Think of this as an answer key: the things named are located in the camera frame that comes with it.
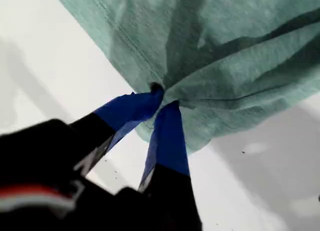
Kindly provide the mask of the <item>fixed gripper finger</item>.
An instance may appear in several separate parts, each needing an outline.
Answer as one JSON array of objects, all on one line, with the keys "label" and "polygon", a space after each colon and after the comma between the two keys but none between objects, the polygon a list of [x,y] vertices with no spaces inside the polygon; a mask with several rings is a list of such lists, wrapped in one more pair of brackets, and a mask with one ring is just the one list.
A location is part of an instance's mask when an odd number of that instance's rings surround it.
[{"label": "fixed gripper finger", "polygon": [[175,215],[198,215],[178,101],[156,116],[138,190]]}]

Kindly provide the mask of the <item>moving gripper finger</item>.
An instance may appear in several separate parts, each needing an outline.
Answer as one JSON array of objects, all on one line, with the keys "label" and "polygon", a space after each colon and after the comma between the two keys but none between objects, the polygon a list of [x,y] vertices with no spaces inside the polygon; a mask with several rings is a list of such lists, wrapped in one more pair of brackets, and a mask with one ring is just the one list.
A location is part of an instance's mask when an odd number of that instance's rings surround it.
[{"label": "moving gripper finger", "polygon": [[149,87],[149,92],[118,96],[69,125],[89,146],[89,152],[74,167],[82,176],[124,136],[154,116],[162,103],[164,89],[156,82]]}]

